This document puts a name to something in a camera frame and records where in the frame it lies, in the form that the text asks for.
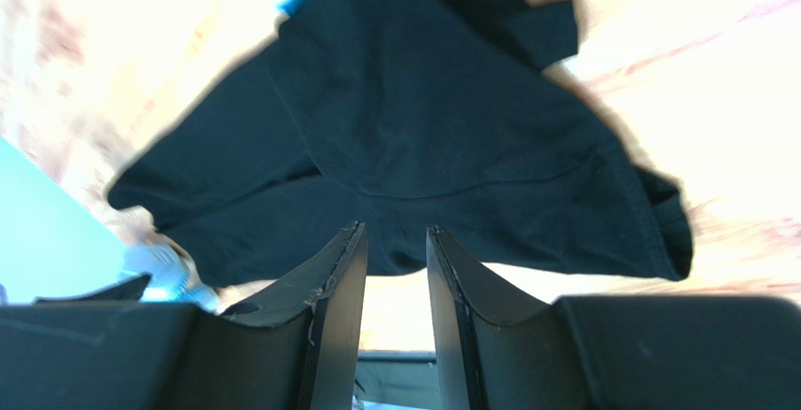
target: light blue surface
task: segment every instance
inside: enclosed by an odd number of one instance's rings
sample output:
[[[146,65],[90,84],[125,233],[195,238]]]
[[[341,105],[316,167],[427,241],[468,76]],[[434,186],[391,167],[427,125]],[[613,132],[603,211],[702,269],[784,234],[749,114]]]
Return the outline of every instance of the light blue surface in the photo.
[[[0,139],[0,284],[10,303],[117,282],[125,244]]]

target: folded fabric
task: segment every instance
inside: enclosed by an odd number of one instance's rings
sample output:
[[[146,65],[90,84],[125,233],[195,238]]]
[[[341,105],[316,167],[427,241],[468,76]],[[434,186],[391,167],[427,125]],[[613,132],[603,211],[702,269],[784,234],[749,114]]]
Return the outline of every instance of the folded fabric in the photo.
[[[684,278],[678,191],[539,75],[576,45],[569,2],[306,0],[109,201],[216,286],[282,276],[352,219],[371,275],[424,267],[439,225],[483,260]]]

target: black cloth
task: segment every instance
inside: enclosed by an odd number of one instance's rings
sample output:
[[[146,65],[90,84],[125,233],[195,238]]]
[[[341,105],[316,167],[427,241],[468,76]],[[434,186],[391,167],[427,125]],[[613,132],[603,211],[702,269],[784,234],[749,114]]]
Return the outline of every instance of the black cloth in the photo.
[[[214,286],[280,277],[354,219],[371,275],[424,267],[439,225],[483,260],[685,278],[677,189],[539,75],[576,48],[570,2],[306,0],[108,199]]]

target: wooden table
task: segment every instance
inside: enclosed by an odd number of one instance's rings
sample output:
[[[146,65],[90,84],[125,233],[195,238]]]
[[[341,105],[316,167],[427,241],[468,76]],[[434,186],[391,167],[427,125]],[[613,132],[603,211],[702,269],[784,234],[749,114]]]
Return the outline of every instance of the wooden table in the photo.
[[[0,135],[135,241],[149,216],[111,210],[105,188],[269,41],[278,13],[260,1],[0,0]],[[801,0],[576,3],[581,53],[548,72],[637,163],[681,185],[693,274],[666,283],[495,269],[545,300],[757,292],[801,302]],[[371,278],[365,305],[363,348],[432,349],[424,275]]]

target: wood grain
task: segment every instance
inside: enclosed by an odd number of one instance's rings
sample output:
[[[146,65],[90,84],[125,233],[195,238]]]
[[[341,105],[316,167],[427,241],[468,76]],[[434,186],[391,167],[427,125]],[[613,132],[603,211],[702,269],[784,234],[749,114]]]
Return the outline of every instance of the wood grain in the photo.
[[[269,41],[278,14],[260,1],[0,0],[0,135],[123,240],[140,239],[147,213],[114,212],[105,188]],[[755,292],[801,302],[801,0],[576,3],[580,54],[549,76],[587,101],[637,163],[683,188],[693,273],[667,283],[496,271],[549,301]],[[432,349],[424,275],[369,280],[362,347]]]

